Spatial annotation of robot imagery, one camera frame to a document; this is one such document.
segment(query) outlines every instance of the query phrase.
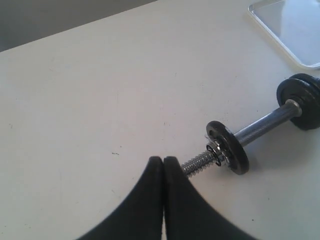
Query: white table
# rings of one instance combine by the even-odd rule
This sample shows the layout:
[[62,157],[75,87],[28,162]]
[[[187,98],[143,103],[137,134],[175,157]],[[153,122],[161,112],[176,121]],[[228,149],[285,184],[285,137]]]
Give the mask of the white table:
[[[0,239],[75,239],[128,195],[148,158],[185,162],[205,127],[236,131],[305,72],[279,54],[254,0],[159,0],[0,53]],[[286,123],[249,145],[250,172],[191,182],[261,239],[318,239],[320,130]]]

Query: plastic tray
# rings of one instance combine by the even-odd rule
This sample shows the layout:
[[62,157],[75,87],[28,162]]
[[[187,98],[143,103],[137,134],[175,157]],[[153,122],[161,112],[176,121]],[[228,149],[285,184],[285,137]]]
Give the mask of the plastic tray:
[[299,66],[320,68],[320,0],[263,0],[248,11]]

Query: dumbbell handle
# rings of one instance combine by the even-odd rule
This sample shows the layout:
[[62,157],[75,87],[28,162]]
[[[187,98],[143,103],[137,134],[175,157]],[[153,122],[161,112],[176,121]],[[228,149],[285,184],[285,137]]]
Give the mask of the dumbbell handle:
[[288,100],[273,112],[236,132],[234,136],[244,147],[280,124],[294,117],[299,117],[301,114],[300,106],[295,101]]

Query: gray wall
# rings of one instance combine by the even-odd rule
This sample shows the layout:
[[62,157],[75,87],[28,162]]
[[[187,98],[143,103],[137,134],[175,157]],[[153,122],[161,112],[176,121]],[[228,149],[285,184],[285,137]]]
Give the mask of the gray wall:
[[155,0],[0,0],[0,52]]

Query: dumbbell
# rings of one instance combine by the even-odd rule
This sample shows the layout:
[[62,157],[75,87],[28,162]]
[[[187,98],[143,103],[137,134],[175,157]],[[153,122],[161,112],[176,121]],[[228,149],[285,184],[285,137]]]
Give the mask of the dumbbell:
[[219,121],[206,126],[206,151],[181,165],[191,177],[210,165],[227,166],[237,175],[249,171],[244,147],[280,124],[291,120],[307,131],[320,127],[320,79],[298,73],[284,80],[276,90],[279,108],[233,134]]

